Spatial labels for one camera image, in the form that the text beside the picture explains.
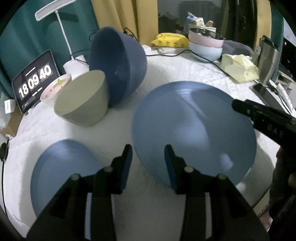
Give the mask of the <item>yellow curtain left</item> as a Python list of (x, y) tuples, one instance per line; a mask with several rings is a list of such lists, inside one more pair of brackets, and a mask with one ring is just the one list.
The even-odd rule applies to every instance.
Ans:
[(157, 0), (96, 0), (93, 11), (99, 28), (130, 29), (140, 44), (151, 45), (159, 34)]

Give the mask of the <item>cardboard box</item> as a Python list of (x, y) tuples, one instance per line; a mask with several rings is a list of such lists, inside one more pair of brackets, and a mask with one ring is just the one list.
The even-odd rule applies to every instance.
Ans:
[(9, 120), (8, 125), (1, 130), (1, 135), (6, 139), (14, 138), (18, 132), (22, 118), (23, 114), (17, 106), (11, 114), (11, 119)]

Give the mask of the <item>light blue plate front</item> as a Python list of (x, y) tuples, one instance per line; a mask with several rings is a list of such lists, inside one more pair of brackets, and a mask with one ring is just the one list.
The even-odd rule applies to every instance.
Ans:
[(140, 102), (132, 142), (147, 171), (170, 186), (165, 146), (202, 174), (224, 173), (239, 184), (254, 164), (257, 142), (251, 120), (233, 110), (233, 98), (198, 82), (161, 85)]

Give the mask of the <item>cream bowl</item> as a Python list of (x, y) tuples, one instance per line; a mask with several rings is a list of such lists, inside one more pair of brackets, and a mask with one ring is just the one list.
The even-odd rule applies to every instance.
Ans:
[(93, 126), (105, 117), (108, 104), (106, 76), (101, 70), (92, 70), (61, 90), (54, 103), (54, 113), (77, 126)]

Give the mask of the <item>yellow tissue pack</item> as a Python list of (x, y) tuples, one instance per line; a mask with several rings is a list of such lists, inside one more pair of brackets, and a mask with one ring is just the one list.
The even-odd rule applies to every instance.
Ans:
[(220, 68), (238, 83), (259, 80), (258, 67), (250, 56), (223, 54)]

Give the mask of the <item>light blue plate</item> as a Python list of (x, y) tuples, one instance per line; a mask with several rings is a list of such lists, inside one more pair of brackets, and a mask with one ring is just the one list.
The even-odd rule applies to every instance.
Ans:
[(251, 120), (233, 110), (233, 98), (198, 82), (161, 85), (140, 102), (132, 142), (147, 171), (170, 186), (165, 146), (202, 174), (224, 173), (239, 184), (254, 164), (257, 142)]
[(72, 174), (95, 174), (103, 166), (83, 143), (64, 139), (50, 145), (38, 158), (31, 176), (31, 202), (39, 216)]

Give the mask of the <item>large dark blue bowl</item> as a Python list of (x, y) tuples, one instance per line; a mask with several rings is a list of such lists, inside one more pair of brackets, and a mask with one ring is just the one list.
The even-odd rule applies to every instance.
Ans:
[(105, 74), (110, 108), (134, 93), (147, 73), (147, 57), (142, 45), (113, 27), (103, 27), (95, 34), (88, 63), (89, 70)]

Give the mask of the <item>teal curtain left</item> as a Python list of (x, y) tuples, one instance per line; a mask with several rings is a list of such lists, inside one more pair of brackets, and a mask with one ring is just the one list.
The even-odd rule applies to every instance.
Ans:
[(75, 1), (36, 21), (49, 1), (26, 1), (1, 34), (1, 92), (14, 97), (12, 80), (33, 60), (51, 50), (61, 74), (71, 56), (89, 56), (90, 37), (99, 27), (91, 1)]

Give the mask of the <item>black round pouch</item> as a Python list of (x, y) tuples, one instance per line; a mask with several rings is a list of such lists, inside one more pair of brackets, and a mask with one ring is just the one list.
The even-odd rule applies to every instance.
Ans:
[(9, 141), (1, 144), (0, 147), (0, 160), (4, 163), (7, 160), (9, 153)]

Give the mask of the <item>pink steel-lined bowl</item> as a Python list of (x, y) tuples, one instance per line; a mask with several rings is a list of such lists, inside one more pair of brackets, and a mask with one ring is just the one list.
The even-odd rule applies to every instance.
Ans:
[(225, 38), (220, 34), (202, 28), (190, 28), (189, 41), (201, 46), (222, 48)]

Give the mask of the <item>steel thermos flask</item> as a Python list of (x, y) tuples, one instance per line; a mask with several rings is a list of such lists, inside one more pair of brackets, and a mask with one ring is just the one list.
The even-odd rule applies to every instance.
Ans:
[(259, 82), (267, 85), (277, 71), (281, 51), (271, 39), (263, 35), (255, 47), (253, 62), (258, 68)]

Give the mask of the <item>pink strawberry bowl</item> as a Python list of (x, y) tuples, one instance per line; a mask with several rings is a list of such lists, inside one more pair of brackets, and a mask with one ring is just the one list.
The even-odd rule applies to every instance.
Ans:
[(71, 80), (72, 77), (70, 74), (64, 74), (52, 81), (42, 92), (40, 101), (49, 106), (54, 106), (54, 103), (62, 88), (65, 87)]

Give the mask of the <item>yellow wipes packet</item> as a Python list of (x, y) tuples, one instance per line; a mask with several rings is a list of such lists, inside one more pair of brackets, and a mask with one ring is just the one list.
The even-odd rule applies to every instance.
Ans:
[(181, 34), (160, 33), (151, 41), (152, 45), (171, 48), (188, 48), (189, 40)]

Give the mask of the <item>small white box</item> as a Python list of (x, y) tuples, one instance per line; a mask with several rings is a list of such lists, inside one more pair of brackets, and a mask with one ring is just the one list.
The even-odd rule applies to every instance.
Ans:
[(8, 99), (4, 101), (4, 111), (5, 114), (13, 113), (16, 107), (16, 100), (15, 99)]

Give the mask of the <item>light blue bowl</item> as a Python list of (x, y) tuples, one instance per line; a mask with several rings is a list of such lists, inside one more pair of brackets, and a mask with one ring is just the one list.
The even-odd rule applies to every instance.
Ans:
[(222, 48), (206, 47), (190, 41), (189, 50), (197, 60), (203, 63), (214, 62), (222, 55)]

